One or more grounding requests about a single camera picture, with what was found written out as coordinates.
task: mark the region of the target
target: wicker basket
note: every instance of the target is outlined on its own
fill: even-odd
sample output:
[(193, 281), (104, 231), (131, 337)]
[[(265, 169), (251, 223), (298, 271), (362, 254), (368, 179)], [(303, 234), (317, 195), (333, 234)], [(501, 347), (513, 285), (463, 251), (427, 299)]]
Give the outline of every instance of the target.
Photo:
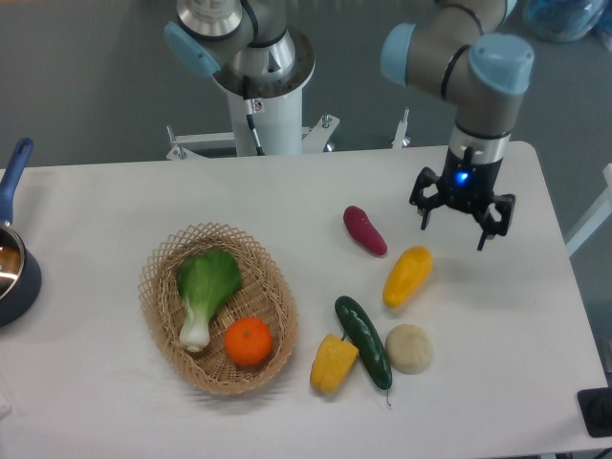
[[(185, 310), (175, 273), (192, 255), (218, 248), (231, 253), (242, 274), (242, 286), (210, 322), (210, 344), (198, 353), (179, 344)], [(227, 225), (189, 227), (153, 251), (139, 286), (144, 318), (162, 354), (177, 373), (211, 394), (240, 394), (271, 380), (291, 356), (297, 338), (294, 298), (265, 249), (245, 232)], [(258, 317), (273, 335), (273, 351), (255, 367), (236, 365), (227, 355), (224, 334), (238, 318)]]

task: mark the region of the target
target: toy fruit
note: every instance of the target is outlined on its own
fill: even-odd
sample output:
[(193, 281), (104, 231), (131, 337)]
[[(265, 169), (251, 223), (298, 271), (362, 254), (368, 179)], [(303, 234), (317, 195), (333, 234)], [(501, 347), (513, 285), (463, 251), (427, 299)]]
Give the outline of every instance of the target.
[(311, 386), (323, 394), (331, 394), (342, 384), (359, 355), (353, 344), (327, 335), (317, 350), (310, 372)]
[(377, 256), (386, 254), (386, 243), (363, 210), (349, 206), (344, 211), (344, 225), (349, 234), (366, 250)]
[(241, 318), (229, 326), (225, 335), (229, 358), (239, 365), (257, 365), (272, 351), (272, 333), (256, 317)]
[(389, 332), (384, 342), (391, 365), (408, 375), (421, 373), (427, 368), (433, 355), (429, 336), (416, 325), (398, 325)]
[(384, 284), (384, 303), (390, 308), (400, 306), (425, 282), (432, 268), (433, 256), (427, 247), (416, 246), (402, 253)]

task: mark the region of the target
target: orange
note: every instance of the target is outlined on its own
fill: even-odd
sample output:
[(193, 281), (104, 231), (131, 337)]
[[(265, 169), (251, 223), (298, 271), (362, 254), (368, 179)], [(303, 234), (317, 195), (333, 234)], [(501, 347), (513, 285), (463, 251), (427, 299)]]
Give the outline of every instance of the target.
[(272, 351), (272, 333), (256, 317), (241, 318), (226, 331), (226, 351), (239, 365), (257, 365)]

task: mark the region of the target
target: purple sweet potato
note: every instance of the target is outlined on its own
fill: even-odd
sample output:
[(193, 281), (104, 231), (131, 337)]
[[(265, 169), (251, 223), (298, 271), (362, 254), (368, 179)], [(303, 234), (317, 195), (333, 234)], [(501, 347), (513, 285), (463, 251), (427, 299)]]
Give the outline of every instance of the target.
[(366, 213), (357, 206), (349, 206), (344, 211), (344, 225), (349, 234), (366, 250), (377, 256), (386, 254), (386, 243), (374, 228)]

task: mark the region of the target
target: saucepan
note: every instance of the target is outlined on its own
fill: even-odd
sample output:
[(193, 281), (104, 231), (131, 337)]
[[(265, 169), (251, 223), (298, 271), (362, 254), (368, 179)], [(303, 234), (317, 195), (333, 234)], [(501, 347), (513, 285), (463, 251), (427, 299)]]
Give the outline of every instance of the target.
[(0, 327), (23, 316), (33, 305), (42, 276), (38, 262), (12, 225), (12, 201), (33, 142), (21, 139), (0, 182)]

